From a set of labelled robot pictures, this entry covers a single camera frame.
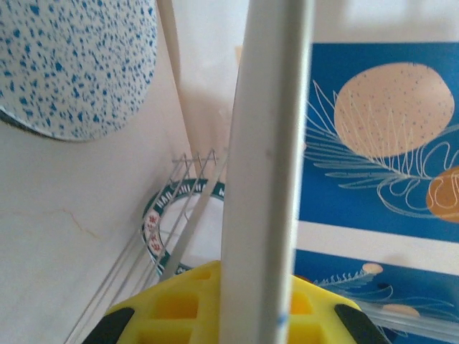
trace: wire rack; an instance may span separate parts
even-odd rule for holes
[[[159,252],[155,253],[152,250],[161,217],[151,228],[142,226],[140,229],[135,229],[96,293],[77,319],[66,338],[65,344],[80,344],[108,308],[184,271],[184,269],[179,268],[181,258],[195,233],[209,197],[212,195],[212,190],[218,183],[221,183],[224,177],[226,162],[227,151],[224,150],[222,154],[217,154],[213,149],[205,156],[199,153],[194,156],[184,154],[180,159],[172,161],[173,167],[169,177],[158,193],[153,196],[143,214],[144,223],[148,215],[147,210],[154,208],[158,202],[161,202],[161,195],[166,188],[172,192],[164,211],[167,211],[178,196],[184,201],[174,225],[164,238],[164,245]],[[184,188],[183,185],[187,181],[191,181],[191,187]],[[204,188],[198,193],[198,187],[202,187],[203,184]],[[186,210],[189,209],[190,201],[194,196],[198,196],[197,202],[192,210],[188,211],[189,216],[187,216]],[[166,248],[180,227],[179,238],[172,253],[164,263]]]

